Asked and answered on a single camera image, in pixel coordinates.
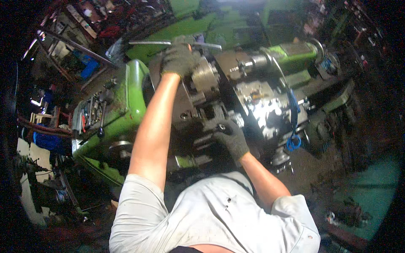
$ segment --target blue cord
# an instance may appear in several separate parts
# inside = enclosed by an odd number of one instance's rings
[[[287,149],[289,151],[294,151],[295,149],[299,148],[301,146],[301,138],[299,135],[294,134],[295,132],[292,133],[292,135],[288,138],[287,140]],[[295,145],[294,142],[292,141],[293,139],[297,139],[298,140],[298,144]]]

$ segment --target gray work glove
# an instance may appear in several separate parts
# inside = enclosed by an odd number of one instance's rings
[[[225,145],[232,158],[239,161],[244,154],[249,152],[242,129],[232,120],[221,122],[221,124],[225,125],[227,134],[216,132],[212,135],[212,139]]]
[[[173,44],[173,46],[166,51],[163,59],[164,73],[176,73],[181,78],[192,73],[201,58],[199,52],[191,53],[187,45]]]

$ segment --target lathe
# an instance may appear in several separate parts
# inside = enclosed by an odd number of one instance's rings
[[[271,171],[293,172],[289,153],[300,146],[322,151],[333,125],[327,115],[353,90],[350,54],[328,51],[319,41],[286,43],[256,51],[202,52],[184,77],[174,102],[168,173],[198,173],[218,164],[220,122],[235,121],[252,153]],[[112,186],[120,186],[146,107],[160,80],[164,51],[149,62],[130,61],[75,110],[73,157]]]

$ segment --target workshop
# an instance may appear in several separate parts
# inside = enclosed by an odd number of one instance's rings
[[[397,3],[19,2],[2,252],[405,252]]]

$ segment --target gloved hand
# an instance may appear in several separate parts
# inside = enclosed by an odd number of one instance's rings
[[[244,154],[249,152],[242,129],[232,120],[221,122],[221,124],[225,125],[228,134],[216,132],[212,135],[212,139],[225,145],[232,158],[239,161]]]
[[[162,74],[176,73],[183,78],[192,73],[199,63],[200,58],[200,53],[191,53],[187,45],[173,44],[173,46],[166,51],[166,56],[163,59]]]

